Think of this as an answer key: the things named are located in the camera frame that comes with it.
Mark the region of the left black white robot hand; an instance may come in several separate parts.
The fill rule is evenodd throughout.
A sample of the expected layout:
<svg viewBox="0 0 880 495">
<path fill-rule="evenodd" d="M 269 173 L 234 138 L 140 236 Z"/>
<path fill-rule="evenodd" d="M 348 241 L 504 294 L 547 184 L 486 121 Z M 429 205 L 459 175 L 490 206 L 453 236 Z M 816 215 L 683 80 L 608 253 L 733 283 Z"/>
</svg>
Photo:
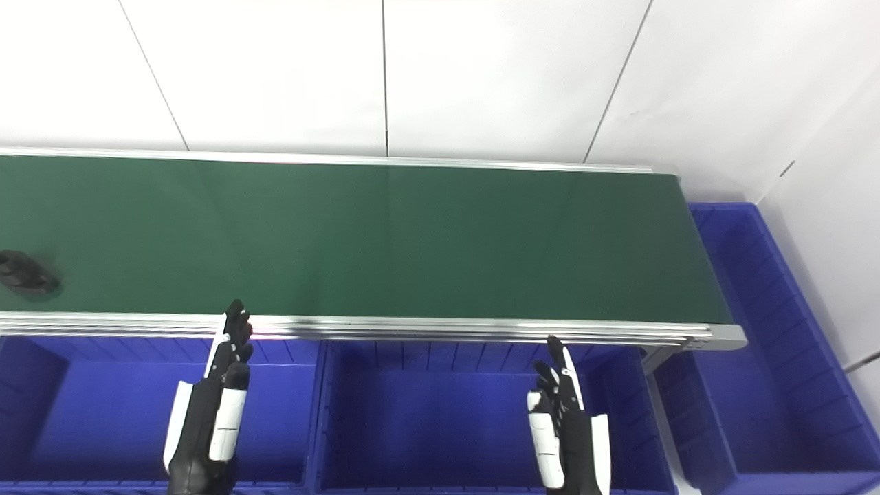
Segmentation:
<svg viewBox="0 0 880 495">
<path fill-rule="evenodd" d="M 168 494 L 230 494 L 254 353 L 250 314 L 240 300 L 224 312 L 201 379 L 180 382 L 164 442 Z"/>
</svg>

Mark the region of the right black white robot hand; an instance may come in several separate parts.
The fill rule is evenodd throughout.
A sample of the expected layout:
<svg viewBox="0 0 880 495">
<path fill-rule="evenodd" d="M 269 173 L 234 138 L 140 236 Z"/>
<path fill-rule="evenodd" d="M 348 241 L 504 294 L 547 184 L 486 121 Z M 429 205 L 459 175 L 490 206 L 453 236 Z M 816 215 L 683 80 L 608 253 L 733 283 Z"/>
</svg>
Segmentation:
<svg viewBox="0 0 880 495">
<path fill-rule="evenodd" d="M 547 494 L 609 494 L 612 485 L 607 414 L 592 415 L 569 349 L 550 335 L 553 363 L 537 360 L 526 408 L 540 480 Z"/>
</svg>

